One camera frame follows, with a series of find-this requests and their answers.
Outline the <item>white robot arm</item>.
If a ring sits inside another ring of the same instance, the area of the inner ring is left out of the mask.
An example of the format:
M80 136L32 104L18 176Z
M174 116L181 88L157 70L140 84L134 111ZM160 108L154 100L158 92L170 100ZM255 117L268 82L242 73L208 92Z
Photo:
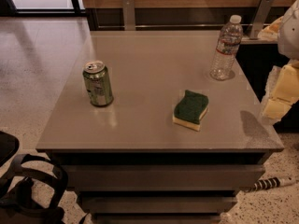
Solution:
M284 14L278 29L278 52L289 62L274 66L265 85L261 115L272 123L281 121L299 101L299 0Z

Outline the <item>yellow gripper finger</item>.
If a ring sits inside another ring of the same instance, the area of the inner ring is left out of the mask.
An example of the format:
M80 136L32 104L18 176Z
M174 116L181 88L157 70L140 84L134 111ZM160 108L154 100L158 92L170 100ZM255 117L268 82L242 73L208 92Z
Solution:
M298 100L299 63L274 66L265 85L262 115L268 119L281 120Z

